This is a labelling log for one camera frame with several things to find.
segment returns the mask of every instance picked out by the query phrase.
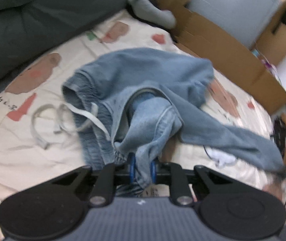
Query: black round joint cover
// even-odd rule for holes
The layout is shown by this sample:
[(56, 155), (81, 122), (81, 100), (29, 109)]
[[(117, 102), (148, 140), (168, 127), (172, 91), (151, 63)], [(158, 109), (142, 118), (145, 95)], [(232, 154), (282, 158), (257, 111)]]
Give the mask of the black round joint cover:
[(0, 227), (17, 240), (51, 240), (70, 231), (82, 218), (83, 205), (72, 194), (27, 194), (0, 204)]
[(286, 220), (284, 205), (263, 191), (209, 194), (200, 205), (200, 215), (209, 228), (237, 240), (276, 235)]

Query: dark gray cushion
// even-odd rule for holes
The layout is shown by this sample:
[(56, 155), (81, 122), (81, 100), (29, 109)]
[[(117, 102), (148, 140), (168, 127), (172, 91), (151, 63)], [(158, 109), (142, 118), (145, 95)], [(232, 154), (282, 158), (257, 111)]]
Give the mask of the dark gray cushion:
[(0, 78), (124, 7), (125, 0), (0, 0)]

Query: white refrigerator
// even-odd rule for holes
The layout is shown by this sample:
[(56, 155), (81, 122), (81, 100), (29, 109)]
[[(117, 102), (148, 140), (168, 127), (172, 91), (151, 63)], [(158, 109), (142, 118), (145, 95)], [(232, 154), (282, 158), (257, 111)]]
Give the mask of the white refrigerator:
[(250, 48), (280, 3), (281, 0), (191, 0), (187, 7)]

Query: mattress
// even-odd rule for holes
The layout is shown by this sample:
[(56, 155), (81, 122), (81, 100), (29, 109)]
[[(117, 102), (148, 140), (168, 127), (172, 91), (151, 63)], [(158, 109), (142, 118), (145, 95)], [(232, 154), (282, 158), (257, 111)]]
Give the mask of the mattress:
[[(77, 134), (53, 133), (53, 110), (41, 113), (35, 123), (38, 133), (51, 143), (46, 150), (39, 147), (31, 135), (31, 116), (42, 105), (62, 103), (62, 83), (80, 66), (102, 54), (135, 47), (186, 54), (175, 46), (166, 31), (141, 23), (121, 11), (47, 52), (0, 93), (0, 199), (84, 165)], [(262, 106), (221, 73), (215, 71), (215, 77), (216, 86), (227, 97), (219, 99), (209, 90), (203, 110), (224, 124), (241, 126), (269, 138), (272, 123)], [(226, 108), (225, 100), (233, 103), (232, 110)], [(71, 114), (66, 113), (64, 121), (67, 127), (74, 127)], [(203, 146), (182, 144), (176, 139), (169, 141), (162, 158), (169, 158), (186, 169), (202, 164), (259, 189), (273, 180), (273, 175), (242, 160), (218, 168)], [(286, 182), (283, 189), (282, 198), (286, 199)], [(165, 186), (152, 187), (145, 194), (151, 195), (151, 191), (157, 192), (156, 196), (168, 195)]]

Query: ribbed gray surface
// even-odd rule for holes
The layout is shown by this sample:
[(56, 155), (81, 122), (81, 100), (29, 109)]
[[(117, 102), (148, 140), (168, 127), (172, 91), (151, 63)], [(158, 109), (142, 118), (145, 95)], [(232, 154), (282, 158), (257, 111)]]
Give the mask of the ribbed gray surface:
[[(74, 232), (57, 241), (227, 241), (208, 229), (191, 208), (168, 198), (115, 198), (104, 208), (90, 210)], [(267, 241), (278, 241), (269, 238)]]

